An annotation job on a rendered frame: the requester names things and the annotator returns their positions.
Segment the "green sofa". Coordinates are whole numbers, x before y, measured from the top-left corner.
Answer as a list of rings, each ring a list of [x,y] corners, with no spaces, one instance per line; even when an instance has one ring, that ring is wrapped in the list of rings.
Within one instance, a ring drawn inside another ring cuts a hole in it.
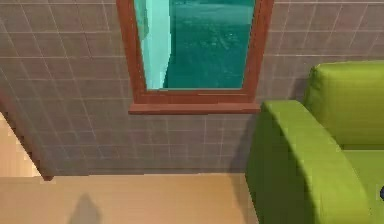
[[[384,224],[384,60],[311,68],[262,104],[245,178],[259,224]]]

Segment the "brown framed window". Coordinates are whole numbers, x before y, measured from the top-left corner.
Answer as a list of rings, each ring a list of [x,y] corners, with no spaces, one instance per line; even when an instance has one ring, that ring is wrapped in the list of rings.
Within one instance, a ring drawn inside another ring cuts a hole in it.
[[[254,114],[274,0],[116,0],[132,114]]]

